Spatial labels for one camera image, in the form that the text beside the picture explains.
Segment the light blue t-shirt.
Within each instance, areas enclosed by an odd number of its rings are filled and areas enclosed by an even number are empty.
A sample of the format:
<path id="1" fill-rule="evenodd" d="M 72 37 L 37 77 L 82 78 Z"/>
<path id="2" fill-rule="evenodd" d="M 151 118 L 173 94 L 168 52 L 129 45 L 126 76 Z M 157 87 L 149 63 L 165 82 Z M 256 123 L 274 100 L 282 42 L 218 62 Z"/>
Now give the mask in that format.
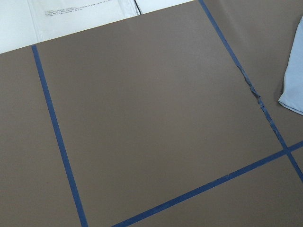
<path id="1" fill-rule="evenodd" d="M 284 75 L 284 88 L 278 102 L 285 108 L 303 114 L 303 21 L 300 20 Z"/>

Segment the blue tape line crosswise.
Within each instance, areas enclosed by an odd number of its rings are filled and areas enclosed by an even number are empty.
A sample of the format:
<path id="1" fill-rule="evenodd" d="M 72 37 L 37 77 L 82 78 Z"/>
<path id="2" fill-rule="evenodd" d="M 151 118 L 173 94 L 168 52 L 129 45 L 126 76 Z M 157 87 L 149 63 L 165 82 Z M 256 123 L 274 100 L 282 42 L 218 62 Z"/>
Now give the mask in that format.
<path id="1" fill-rule="evenodd" d="M 175 205 L 177 205 L 177 204 L 179 204 L 181 202 L 184 202 L 184 201 L 186 201 L 186 200 L 188 200 L 190 198 L 193 198 L 193 197 L 195 197 L 195 196 L 197 196 L 197 195 L 199 195 L 201 193 L 204 193 L 204 192 L 206 192 L 206 191 L 208 191 L 208 190 L 210 190 L 210 189 L 212 189 L 214 187 L 217 187 L 217 186 L 219 186 L 219 185 L 221 185 L 221 184 L 223 184 L 225 182 L 228 182 L 228 181 L 230 181 L 230 180 L 232 180 L 232 179 L 234 179 L 234 178 L 236 178 L 238 176 L 241 176 L 241 175 L 243 175 L 245 173 L 248 173 L 248 172 L 250 172 L 250 171 L 252 171 L 252 170 L 254 170 L 254 169 L 258 168 L 258 167 L 261 167 L 261 166 L 263 166 L 263 165 L 265 165 L 265 164 L 267 164 L 267 163 L 269 163 L 271 161 L 274 161 L 274 160 L 276 160 L 278 158 L 281 158 L 281 157 L 283 157 L 283 156 L 285 156 L 287 154 L 290 154 L 293 151 L 295 151 L 295 150 L 297 150 L 299 148 L 302 148 L 302 147 L 303 147 L 303 142 L 300 141 L 300 142 L 298 142 L 296 144 L 293 144 L 293 145 L 289 146 L 288 148 L 283 149 L 283 150 L 281 150 L 279 152 L 276 152 L 276 153 L 274 153 L 274 154 L 272 154 L 272 155 L 270 155 L 270 156 L 268 156 L 266 158 L 258 160 L 258 161 L 254 162 L 254 163 L 252 163 L 252 164 L 250 164 L 248 166 L 245 166 L 245 167 L 243 167 L 241 169 L 238 169 L 238 170 L 236 170 L 236 171 L 234 171 L 234 172 L 232 172 L 230 174 L 222 176 L 222 177 L 220 177 L 220 178 L 218 178 L 218 179 L 216 179 L 216 180 L 214 180 L 212 182 L 209 182 L 209 183 L 207 183 L 205 185 L 202 185 L 202 186 L 200 186 L 200 187 L 198 187 L 198 188 L 196 188 L 194 190 L 191 190 L 191 191 L 189 191 L 189 192 L 187 192 L 185 194 L 182 194 L 182 195 L 180 195 L 180 196 L 178 196 L 178 197 L 176 197 L 174 199 L 171 199 L 171 200 L 169 200 L 167 202 L 164 202 L 164 203 L 162 203 L 162 204 L 160 204 L 160 205 L 158 205 L 156 207 L 153 207 L 153 208 L 151 208 L 151 209 L 149 209 L 149 210 L 147 210 L 145 212 L 142 212 L 142 213 L 140 213 L 138 215 L 135 215 L 135 216 L 133 216 L 133 217 L 131 217 L 129 219 L 126 219 L 126 220 L 124 220 L 124 221 L 122 221 L 120 223 L 117 223 L 114 226 L 115 227 L 128 227 L 128 226 L 130 226 L 130 225 L 132 225 L 134 223 L 137 223 L 137 222 L 139 222 L 139 221 L 141 221 L 143 219 L 146 219 L 146 218 L 148 218 L 148 217 L 150 217 L 152 215 L 155 215 L 155 214 L 157 214 L 159 212 L 162 212 L 162 211 L 164 211 L 164 210 L 166 210 L 166 209 L 168 209 L 168 208 L 170 208 L 172 206 L 175 206 Z"/>

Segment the blue tape line lengthwise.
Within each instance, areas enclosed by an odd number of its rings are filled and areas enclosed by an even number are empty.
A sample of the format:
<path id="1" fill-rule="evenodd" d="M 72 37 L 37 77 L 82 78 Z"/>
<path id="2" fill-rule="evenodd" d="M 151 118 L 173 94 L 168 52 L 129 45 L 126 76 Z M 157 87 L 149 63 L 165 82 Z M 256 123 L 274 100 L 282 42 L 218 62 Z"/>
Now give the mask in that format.
<path id="1" fill-rule="evenodd" d="M 244 70 L 243 66 L 241 65 L 241 63 L 239 62 L 236 54 L 234 53 L 234 51 L 232 50 L 231 46 L 229 45 L 228 41 L 226 40 L 223 32 L 221 31 L 221 29 L 219 28 L 216 20 L 214 19 L 214 17 L 212 16 L 211 12 L 209 11 L 208 7 L 206 6 L 205 2 L 203 0 L 199 0 L 198 1 L 199 4 L 201 5 L 202 9 L 204 10 L 205 14 L 207 15 L 209 21 L 211 22 L 213 28 L 215 29 L 216 33 L 218 34 L 219 38 L 221 39 L 224 47 L 226 48 L 226 50 L 228 51 L 229 55 L 231 56 L 233 62 L 235 63 L 235 65 L 237 66 L 237 68 L 239 69 L 239 71 L 241 72 L 241 74 L 243 75 L 245 82 L 247 83 L 247 85 L 250 88 L 251 93 L 254 95 L 254 97 L 257 100 L 257 103 L 260 107 L 260 109 L 262 110 L 262 112 L 265 115 L 266 120 L 269 122 L 269 125 L 272 129 L 272 131 L 274 132 L 274 134 L 276 135 L 279 143 L 281 144 L 283 151 L 286 152 L 286 155 L 289 159 L 289 161 L 291 162 L 293 168 L 295 169 L 296 173 L 298 174 L 299 178 L 301 181 L 303 181 L 303 173 L 301 171 L 301 169 L 299 168 L 294 156 L 291 153 L 291 149 L 287 146 L 283 136 L 281 135 L 280 131 L 278 130 L 277 126 L 275 125 L 273 119 L 271 118 L 267 108 L 265 107 L 261 96 L 258 94 L 258 92 L 256 91 L 256 89 L 254 88 L 251 80 L 249 79 L 249 76 L 247 75 L 246 71 Z"/>

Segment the white printed paper sheet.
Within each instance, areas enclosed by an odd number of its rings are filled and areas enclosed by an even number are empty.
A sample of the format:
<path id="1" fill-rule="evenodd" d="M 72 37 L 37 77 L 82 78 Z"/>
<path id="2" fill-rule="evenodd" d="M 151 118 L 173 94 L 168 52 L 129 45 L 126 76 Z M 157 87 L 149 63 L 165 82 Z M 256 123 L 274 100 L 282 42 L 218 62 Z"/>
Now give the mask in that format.
<path id="1" fill-rule="evenodd" d="M 2 0 L 0 52 L 183 3 L 184 0 Z"/>

